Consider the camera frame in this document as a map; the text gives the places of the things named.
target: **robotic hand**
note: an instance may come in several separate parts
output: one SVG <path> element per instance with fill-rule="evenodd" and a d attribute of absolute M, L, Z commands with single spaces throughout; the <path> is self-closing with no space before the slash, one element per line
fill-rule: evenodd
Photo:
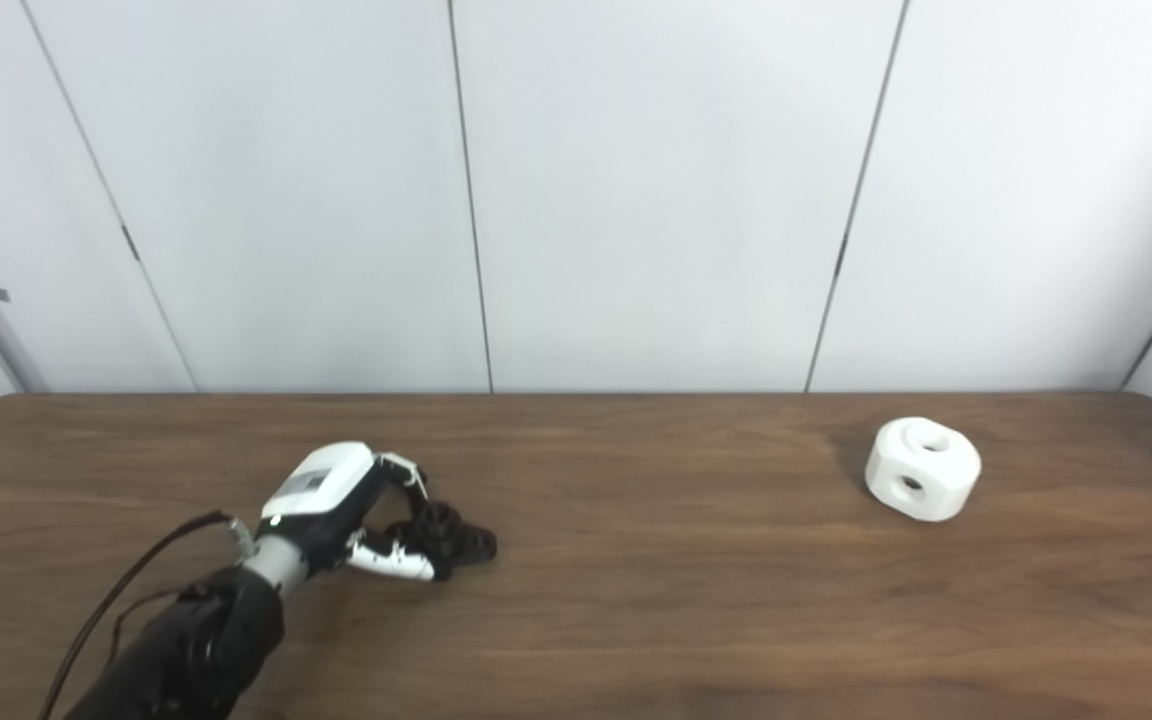
<path fill-rule="evenodd" d="M 388 487 L 412 518 L 384 533 L 362 520 Z M 238 564 L 197 579 L 97 679 L 67 720 L 223 720 L 283 638 L 283 601 L 343 564 L 448 579 L 495 556 L 495 537 L 431 502 L 410 460 L 362 442 L 312 452 L 262 509 Z"/>

